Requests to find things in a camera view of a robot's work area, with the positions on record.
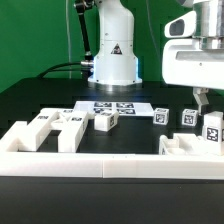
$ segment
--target white block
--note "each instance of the white block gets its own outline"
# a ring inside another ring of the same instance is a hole
[[[202,136],[208,153],[224,155],[224,122],[223,113],[214,111],[204,115]]]
[[[153,123],[167,125],[169,121],[169,109],[156,108],[154,111]]]
[[[223,112],[214,111],[204,115],[204,125],[216,128],[223,128]]]
[[[195,126],[197,124],[198,111],[185,109],[182,113],[182,125]]]
[[[76,111],[58,136],[58,152],[76,152],[88,124],[88,113]]]
[[[51,131],[51,122],[58,118],[58,112],[49,110],[38,114],[19,133],[19,150],[35,152]]]
[[[118,121],[117,111],[103,111],[95,116],[94,129],[99,131],[109,131]]]

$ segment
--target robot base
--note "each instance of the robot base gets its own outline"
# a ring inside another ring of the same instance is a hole
[[[108,85],[88,80],[88,86],[90,88],[95,88],[108,92],[126,92],[131,90],[142,89],[142,80],[139,79],[138,81],[130,85]]]

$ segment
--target black cable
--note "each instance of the black cable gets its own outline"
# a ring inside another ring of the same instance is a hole
[[[57,68],[66,67],[66,66],[71,66],[71,65],[81,65],[81,62],[76,61],[76,62],[68,62],[68,63],[59,64],[59,65],[54,65],[54,66],[48,68],[47,70],[45,70],[44,72],[41,72],[41,73],[37,76],[37,78],[42,79],[48,72],[51,72],[51,71],[53,71],[53,70],[55,70],[55,69],[57,69]]]
[[[76,68],[73,68],[73,69],[57,69],[57,70],[52,70],[52,71],[49,71],[49,72],[69,72],[69,71],[86,71],[88,72],[89,69],[76,69]]]

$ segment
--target white foam block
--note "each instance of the white foam block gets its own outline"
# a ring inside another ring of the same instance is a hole
[[[73,112],[58,136],[58,152],[76,152],[88,124],[88,113]]]
[[[117,125],[119,113],[117,111],[104,111],[95,116],[94,129],[99,131],[109,131]]]
[[[51,131],[51,122],[57,118],[55,110],[38,114],[19,134],[19,151],[37,151]]]

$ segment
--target white cube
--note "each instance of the white cube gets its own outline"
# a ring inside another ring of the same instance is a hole
[[[169,109],[156,108],[154,111],[154,124],[167,125],[169,121]]]
[[[98,131],[109,131],[118,121],[119,113],[117,111],[103,111],[97,114],[94,121],[94,129]]]
[[[195,126],[198,120],[198,111],[185,109],[182,113],[182,125]]]

